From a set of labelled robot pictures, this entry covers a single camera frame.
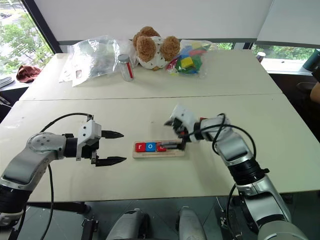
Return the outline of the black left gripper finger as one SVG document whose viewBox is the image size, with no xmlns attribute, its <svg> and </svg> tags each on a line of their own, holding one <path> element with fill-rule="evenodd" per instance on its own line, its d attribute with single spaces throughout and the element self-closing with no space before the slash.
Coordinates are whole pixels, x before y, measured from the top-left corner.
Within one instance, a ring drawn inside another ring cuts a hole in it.
<svg viewBox="0 0 320 240">
<path fill-rule="evenodd" d="M 113 166 L 118 163 L 121 163 L 125 161 L 126 157 L 120 157 L 120 156 L 110 156 L 107 158 L 99 158 L 97 157 L 95 160 L 95 166 L 96 167 L 107 167 L 107 166 Z"/>
<path fill-rule="evenodd" d="M 101 137 L 105 139 L 117 139 L 117 138 L 123 138 L 124 135 L 120 132 L 116 132 L 112 130 L 102 130 Z"/>
</svg>

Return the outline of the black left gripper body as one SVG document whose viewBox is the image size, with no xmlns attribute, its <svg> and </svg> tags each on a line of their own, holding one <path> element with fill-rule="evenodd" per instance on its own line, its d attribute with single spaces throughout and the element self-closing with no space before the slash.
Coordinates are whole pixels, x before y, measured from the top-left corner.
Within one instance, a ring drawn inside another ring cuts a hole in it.
<svg viewBox="0 0 320 240">
<path fill-rule="evenodd" d="M 99 156 L 97 155 L 97 150 L 99 149 L 99 141 L 93 143 L 92 145 L 85 145 L 82 147 L 81 157 L 83 159 L 89 159 L 92 165 L 96 164 Z"/>
</svg>

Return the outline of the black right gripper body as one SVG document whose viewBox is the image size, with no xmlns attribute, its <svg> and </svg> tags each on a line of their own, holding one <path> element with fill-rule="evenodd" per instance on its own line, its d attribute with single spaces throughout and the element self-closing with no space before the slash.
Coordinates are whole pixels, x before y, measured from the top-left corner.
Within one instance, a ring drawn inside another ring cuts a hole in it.
<svg viewBox="0 0 320 240">
<path fill-rule="evenodd" d="M 175 118 L 173 120 L 172 127 L 173 127 L 173 130 L 174 130 L 175 134 L 177 135 L 177 137 L 179 139 L 182 139 L 184 141 L 188 140 L 188 130 L 183 125 L 182 121 L 180 121 L 179 119 Z"/>
</svg>

